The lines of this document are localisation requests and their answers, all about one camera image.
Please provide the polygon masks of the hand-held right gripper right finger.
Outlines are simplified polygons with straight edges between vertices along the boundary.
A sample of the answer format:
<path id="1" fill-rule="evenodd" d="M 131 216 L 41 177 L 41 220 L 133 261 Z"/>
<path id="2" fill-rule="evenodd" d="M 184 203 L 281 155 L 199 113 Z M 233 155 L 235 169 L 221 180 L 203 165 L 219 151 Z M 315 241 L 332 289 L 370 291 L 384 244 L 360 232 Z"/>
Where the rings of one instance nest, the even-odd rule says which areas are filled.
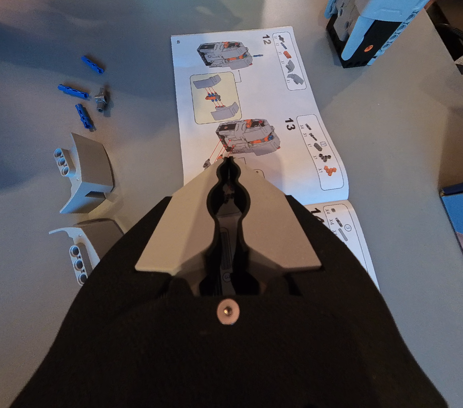
<path id="1" fill-rule="evenodd" d="M 230 282 L 234 295 L 258 295 L 273 278 L 321 268 L 281 190 L 232 158 L 230 190 Z"/>

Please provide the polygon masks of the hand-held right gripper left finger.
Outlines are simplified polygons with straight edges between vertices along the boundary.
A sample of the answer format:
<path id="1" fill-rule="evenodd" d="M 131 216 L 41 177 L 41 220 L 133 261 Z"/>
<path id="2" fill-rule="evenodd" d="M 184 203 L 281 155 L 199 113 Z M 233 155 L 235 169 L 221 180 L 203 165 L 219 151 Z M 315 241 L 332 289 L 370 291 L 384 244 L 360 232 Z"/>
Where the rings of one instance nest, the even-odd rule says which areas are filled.
<path id="1" fill-rule="evenodd" d="M 217 213 L 224 202 L 229 159 L 219 159 L 176 191 L 136 263 L 140 272 L 162 272 L 187 280 L 194 295 L 210 271 L 219 240 Z"/>

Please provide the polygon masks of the blue toy connector pin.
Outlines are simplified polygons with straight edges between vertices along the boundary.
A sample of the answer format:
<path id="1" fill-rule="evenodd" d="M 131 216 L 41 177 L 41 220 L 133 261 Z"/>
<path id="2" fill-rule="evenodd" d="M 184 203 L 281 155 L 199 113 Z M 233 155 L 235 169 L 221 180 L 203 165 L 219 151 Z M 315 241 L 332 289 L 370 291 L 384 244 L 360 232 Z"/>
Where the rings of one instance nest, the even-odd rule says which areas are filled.
<path id="1" fill-rule="evenodd" d="M 100 67 L 99 65 L 97 65 L 94 61 L 92 61 L 87 56 L 82 56 L 81 60 L 85 65 L 87 65 L 90 69 L 95 71 L 97 74 L 102 75 L 104 73 L 104 69 Z"/>
<path id="2" fill-rule="evenodd" d="M 70 86 L 66 86 L 63 84 L 59 84 L 57 86 L 57 89 L 67 95 L 76 97 L 76 98 L 81 98 L 81 99 L 88 99 L 89 98 L 89 93 L 77 90 L 75 88 L 72 88 Z"/>
<path id="3" fill-rule="evenodd" d="M 86 108 L 84 107 L 83 104 L 76 104 L 75 105 L 75 108 L 78 112 L 78 115 L 79 115 L 79 118 L 82 122 L 82 124 L 84 125 L 84 128 L 87 129 L 87 130 L 94 130 L 95 126 L 89 116 L 89 113 L 88 111 L 86 110 Z"/>

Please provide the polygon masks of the grey desk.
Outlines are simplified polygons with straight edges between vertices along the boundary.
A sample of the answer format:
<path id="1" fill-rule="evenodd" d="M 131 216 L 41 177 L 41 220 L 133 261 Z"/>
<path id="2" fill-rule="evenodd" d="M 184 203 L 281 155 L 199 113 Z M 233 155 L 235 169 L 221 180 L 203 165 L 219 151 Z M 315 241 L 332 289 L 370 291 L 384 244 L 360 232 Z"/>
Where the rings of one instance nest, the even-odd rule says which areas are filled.
<path id="1" fill-rule="evenodd" d="M 49 235 L 78 220 L 59 214 L 70 184 L 53 150 L 71 131 L 101 140 L 117 182 L 92 216 L 128 230 L 183 183 L 170 36 L 284 25 L 347 169 L 380 289 L 422 368 L 457 404 L 462 255 L 437 190 L 462 178 L 462 77 L 425 12 L 373 66 L 343 69 L 326 2 L 1 0 L 2 404 L 40 363 L 79 290 L 68 238 Z"/>

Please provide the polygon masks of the grey curved toy panel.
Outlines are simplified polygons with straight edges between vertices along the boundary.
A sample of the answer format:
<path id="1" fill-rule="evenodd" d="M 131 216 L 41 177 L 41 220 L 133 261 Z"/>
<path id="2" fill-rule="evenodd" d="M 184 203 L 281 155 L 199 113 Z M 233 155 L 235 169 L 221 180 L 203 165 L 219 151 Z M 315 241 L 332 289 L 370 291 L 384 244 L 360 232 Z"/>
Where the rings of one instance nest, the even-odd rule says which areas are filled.
<path id="1" fill-rule="evenodd" d="M 114 188 L 109 158 L 102 144 L 71 133 L 71 150 L 57 148 L 54 159 L 63 177 L 71 181 L 71 197 L 61 214 L 87 214 Z"/>
<path id="2" fill-rule="evenodd" d="M 50 231 L 49 234 L 60 231 L 65 231 L 73 240 L 69 254 L 79 285 L 85 283 L 101 258 L 124 234 L 112 219 L 83 221 L 71 227 Z"/>

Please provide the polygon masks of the toy instruction booklet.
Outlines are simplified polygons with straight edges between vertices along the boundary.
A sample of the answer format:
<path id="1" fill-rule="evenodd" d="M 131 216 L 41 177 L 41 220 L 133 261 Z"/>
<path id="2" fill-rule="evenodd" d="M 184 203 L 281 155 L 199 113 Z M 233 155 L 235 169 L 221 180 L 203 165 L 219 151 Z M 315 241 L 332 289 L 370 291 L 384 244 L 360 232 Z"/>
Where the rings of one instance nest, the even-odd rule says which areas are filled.
<path id="1" fill-rule="evenodd" d="M 233 156 L 308 206 L 378 285 L 292 27 L 171 36 L 184 184 Z"/>

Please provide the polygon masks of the small grey toy connector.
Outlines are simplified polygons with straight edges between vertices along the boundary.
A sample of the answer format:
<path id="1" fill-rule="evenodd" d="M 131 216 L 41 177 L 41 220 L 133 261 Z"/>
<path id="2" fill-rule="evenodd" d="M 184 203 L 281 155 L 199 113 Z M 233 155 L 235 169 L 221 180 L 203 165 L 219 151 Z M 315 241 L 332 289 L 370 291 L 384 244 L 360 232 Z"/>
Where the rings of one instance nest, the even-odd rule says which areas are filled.
<path id="1" fill-rule="evenodd" d="M 95 95 L 96 110 L 103 113 L 107 108 L 109 100 L 110 93 L 106 86 L 102 86 L 99 92 Z"/>

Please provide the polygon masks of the blue leaflet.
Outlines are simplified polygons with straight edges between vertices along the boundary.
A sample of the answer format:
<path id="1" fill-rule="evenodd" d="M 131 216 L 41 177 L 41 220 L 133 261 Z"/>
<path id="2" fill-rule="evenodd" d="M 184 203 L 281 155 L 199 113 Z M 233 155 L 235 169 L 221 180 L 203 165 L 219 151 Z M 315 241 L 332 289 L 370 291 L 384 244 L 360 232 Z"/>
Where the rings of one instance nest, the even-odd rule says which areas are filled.
<path id="1" fill-rule="evenodd" d="M 460 247 L 463 249 L 463 183 L 443 187 L 440 197 Z"/>

